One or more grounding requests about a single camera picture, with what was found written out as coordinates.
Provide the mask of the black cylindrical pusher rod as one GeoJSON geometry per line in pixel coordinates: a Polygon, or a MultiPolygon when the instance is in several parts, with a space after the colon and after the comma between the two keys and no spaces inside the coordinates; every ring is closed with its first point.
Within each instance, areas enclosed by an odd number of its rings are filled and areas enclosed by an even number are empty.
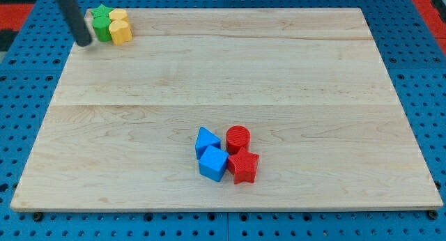
{"type": "Polygon", "coordinates": [[[86,22],[79,9],[77,0],[55,0],[70,32],[80,47],[86,47],[93,41],[86,22]]]}

